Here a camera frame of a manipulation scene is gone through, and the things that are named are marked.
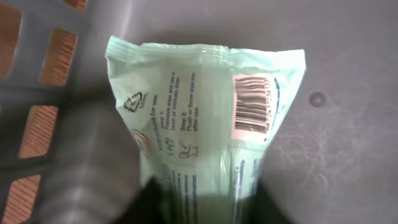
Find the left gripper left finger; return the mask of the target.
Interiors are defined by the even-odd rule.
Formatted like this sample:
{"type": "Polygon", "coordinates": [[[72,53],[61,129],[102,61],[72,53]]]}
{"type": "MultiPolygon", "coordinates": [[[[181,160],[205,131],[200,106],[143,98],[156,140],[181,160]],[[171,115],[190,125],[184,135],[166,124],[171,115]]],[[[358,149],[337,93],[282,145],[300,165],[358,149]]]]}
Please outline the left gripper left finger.
{"type": "Polygon", "coordinates": [[[174,222],[174,211],[167,201],[167,193],[160,181],[151,178],[131,200],[131,203],[112,224],[169,224],[174,222]]]}

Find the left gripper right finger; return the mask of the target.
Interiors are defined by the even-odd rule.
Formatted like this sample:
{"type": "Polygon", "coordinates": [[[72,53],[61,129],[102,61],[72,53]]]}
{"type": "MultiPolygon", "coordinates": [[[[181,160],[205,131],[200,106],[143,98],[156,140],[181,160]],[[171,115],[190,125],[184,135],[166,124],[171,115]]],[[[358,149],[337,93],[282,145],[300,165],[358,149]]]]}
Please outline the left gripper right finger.
{"type": "Polygon", "coordinates": [[[247,224],[294,224],[278,207],[273,194],[261,181],[249,206],[247,224]]]}

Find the mint green wipes packet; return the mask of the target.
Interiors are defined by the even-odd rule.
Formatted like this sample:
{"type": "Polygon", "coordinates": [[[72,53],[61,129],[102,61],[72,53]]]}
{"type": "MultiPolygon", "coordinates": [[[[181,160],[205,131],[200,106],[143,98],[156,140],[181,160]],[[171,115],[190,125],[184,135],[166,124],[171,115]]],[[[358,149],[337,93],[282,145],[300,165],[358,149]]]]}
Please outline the mint green wipes packet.
{"type": "Polygon", "coordinates": [[[267,148],[298,92],[305,52],[109,39],[108,78],[170,223],[245,223],[267,148]]]}

